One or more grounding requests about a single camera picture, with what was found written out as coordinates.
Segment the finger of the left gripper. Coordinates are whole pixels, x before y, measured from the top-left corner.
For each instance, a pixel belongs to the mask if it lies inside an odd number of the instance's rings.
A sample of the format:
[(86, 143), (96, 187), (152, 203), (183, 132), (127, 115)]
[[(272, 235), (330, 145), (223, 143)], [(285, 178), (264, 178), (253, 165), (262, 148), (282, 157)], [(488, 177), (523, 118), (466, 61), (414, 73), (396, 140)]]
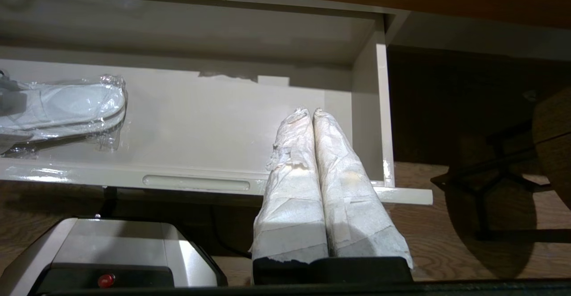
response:
[(2, 90), (0, 93), (0, 116), (21, 115), (27, 111), (28, 96), (24, 91)]
[(32, 137), (33, 133), (28, 132), (0, 132), (0, 154), (4, 154), (17, 143), (27, 142)]

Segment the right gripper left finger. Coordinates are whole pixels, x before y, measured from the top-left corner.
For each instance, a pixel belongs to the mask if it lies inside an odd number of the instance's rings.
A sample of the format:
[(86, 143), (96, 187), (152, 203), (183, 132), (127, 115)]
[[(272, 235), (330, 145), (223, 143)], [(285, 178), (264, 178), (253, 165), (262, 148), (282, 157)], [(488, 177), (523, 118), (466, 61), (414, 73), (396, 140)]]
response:
[(328, 257), (314, 128), (306, 108), (296, 109), (281, 122), (267, 169), (262, 207), (253, 225), (252, 259)]

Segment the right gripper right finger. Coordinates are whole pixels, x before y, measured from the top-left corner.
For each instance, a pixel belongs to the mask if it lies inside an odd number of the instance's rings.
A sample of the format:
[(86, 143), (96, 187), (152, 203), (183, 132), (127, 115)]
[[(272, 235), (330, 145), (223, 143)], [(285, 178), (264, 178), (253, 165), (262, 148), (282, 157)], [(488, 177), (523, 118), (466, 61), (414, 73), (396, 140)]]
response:
[(333, 115), (314, 112), (315, 156), (330, 253), (413, 259), (348, 138)]

